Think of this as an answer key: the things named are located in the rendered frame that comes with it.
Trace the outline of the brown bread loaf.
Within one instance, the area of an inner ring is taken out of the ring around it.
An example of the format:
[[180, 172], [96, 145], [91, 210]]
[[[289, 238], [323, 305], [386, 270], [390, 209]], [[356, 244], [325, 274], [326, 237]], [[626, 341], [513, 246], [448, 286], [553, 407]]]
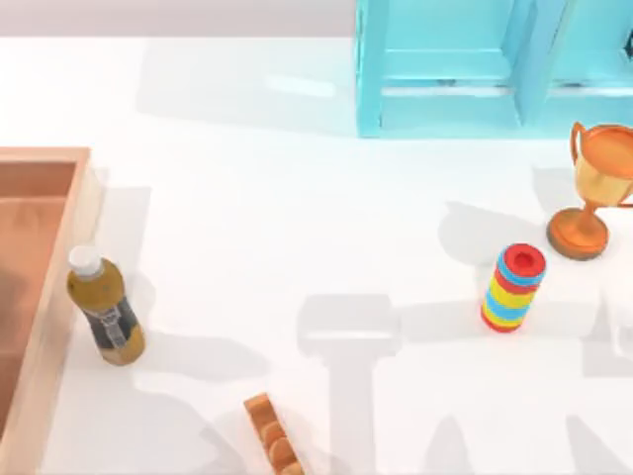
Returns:
[[275, 475], [307, 475], [266, 393], [243, 402]]

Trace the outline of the stack of coloured rings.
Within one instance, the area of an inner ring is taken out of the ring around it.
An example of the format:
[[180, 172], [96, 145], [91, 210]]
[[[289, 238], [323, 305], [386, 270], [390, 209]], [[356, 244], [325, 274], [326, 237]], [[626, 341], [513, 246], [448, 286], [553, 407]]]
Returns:
[[518, 242], [497, 257], [495, 271], [481, 304], [482, 320], [498, 333], [518, 330], [546, 272], [546, 259], [535, 246]]

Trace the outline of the light blue rack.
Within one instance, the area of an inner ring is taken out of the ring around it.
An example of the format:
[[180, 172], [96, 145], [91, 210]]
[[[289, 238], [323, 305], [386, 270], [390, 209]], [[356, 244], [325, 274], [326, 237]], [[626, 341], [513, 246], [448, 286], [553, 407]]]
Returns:
[[633, 0], [356, 0], [355, 13], [362, 137], [633, 126]]

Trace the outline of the yellow bottle with white cap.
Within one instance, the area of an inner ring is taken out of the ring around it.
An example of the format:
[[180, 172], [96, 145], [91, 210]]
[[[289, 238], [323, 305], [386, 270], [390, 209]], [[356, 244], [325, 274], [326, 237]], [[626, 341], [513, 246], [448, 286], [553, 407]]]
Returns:
[[66, 290], [85, 316], [103, 359], [113, 365], [135, 362], [145, 338], [119, 267], [92, 245], [77, 245], [68, 254]]

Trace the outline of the orange gold trophy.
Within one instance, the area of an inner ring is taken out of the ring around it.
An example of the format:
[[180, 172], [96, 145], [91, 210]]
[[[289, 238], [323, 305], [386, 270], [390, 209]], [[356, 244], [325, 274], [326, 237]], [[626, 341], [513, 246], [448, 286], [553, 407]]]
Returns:
[[607, 248], [609, 230], [596, 214], [600, 208], [633, 209], [633, 128], [573, 124], [570, 153], [575, 187], [584, 205], [563, 209], [550, 219], [546, 234], [552, 247], [572, 260], [586, 261]]

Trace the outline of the salmon-coloured shallow box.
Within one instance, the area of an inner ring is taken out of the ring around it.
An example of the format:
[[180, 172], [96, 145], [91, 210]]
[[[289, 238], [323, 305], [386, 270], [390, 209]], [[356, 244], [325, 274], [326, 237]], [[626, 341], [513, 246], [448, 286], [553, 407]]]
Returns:
[[36, 475], [74, 326], [67, 254], [102, 188], [87, 147], [0, 146], [0, 475]]

